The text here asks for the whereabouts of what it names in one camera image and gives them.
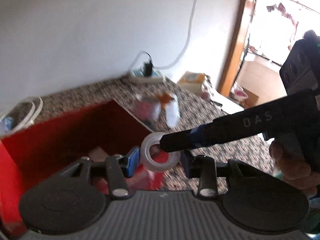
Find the human hand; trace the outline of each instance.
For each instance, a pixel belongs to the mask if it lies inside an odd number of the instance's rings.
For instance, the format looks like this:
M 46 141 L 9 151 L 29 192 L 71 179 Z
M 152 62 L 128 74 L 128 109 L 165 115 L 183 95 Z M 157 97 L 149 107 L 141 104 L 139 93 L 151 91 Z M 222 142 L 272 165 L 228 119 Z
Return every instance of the human hand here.
M 320 184 L 320 173 L 311 171 L 303 157 L 290 155 L 277 141 L 271 143 L 269 154 L 281 170 L 284 182 L 300 189 L 307 197 L 317 194 L 316 186 Z

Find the gray ribbed surface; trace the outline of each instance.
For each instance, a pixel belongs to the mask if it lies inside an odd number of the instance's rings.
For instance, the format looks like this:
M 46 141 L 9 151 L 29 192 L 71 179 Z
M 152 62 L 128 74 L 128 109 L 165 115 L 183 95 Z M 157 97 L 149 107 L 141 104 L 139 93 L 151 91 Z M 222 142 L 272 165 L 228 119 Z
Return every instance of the gray ribbed surface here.
M 299 231 L 280 236 L 249 233 L 227 220 L 217 204 L 200 201 L 191 192 L 138 191 L 126 201 L 113 201 L 91 227 L 65 236 L 26 233 L 22 239 L 50 240 L 298 240 Z

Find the table surface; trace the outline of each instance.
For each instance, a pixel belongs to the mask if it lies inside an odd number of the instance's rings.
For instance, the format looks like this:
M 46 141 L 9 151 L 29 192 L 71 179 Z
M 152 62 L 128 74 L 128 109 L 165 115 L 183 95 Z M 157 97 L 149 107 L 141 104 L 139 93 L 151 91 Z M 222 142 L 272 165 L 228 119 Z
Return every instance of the table surface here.
M 123 77 L 43 96 L 44 106 L 36 122 L 45 121 L 64 112 L 102 103 L 113 98 L 128 111 L 132 112 L 136 94 L 152 96 L 165 91 L 177 95 L 180 121 L 176 127 L 170 129 L 166 125 L 165 113 L 162 111 L 159 120 L 154 122 L 154 127 L 158 131 L 170 133 L 188 130 L 198 125 L 212 122 L 213 119 L 225 115 L 216 106 L 183 90 L 170 80 L 165 83 L 133 84 L 126 77 Z M 269 156 L 268 146 L 258 136 L 252 136 L 222 145 L 196 149 L 192 153 L 194 155 L 211 156 L 217 162 L 226 162 L 230 158 L 238 159 L 270 174 L 273 170 L 274 162 Z M 198 179 L 187 179 L 179 164 L 165 173 L 164 189 L 196 190 L 197 185 Z M 226 191 L 226 183 L 222 178 L 218 178 L 218 190 L 220 193 Z

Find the black plug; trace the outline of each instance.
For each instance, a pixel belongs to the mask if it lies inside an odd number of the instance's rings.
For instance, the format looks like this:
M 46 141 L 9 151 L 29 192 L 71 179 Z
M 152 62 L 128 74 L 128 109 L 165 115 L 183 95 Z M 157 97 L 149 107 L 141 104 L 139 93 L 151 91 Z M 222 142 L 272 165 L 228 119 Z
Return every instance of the black plug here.
M 150 77 L 152 75 L 152 69 L 153 69 L 153 63 L 152 60 L 150 59 L 149 62 L 144 63 L 144 73 L 143 75 L 145 77 Z

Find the wooden frame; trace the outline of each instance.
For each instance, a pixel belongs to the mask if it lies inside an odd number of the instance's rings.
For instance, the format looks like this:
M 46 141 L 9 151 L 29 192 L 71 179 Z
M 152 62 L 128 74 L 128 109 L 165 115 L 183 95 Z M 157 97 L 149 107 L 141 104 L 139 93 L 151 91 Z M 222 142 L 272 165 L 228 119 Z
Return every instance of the wooden frame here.
M 235 31 L 233 33 L 218 92 L 225 97 L 229 96 L 231 87 L 236 77 L 241 53 L 244 48 L 249 24 L 252 20 L 255 8 L 255 0 L 240 0 L 238 16 L 236 19 Z
M 220 78 L 218 92 L 228 97 L 236 77 L 241 53 L 244 48 L 245 38 L 249 24 L 254 14 L 255 2 L 252 0 L 240 0 L 238 17 L 236 20 L 234 34 L 229 48 L 229 55 L 226 60 L 222 76 Z

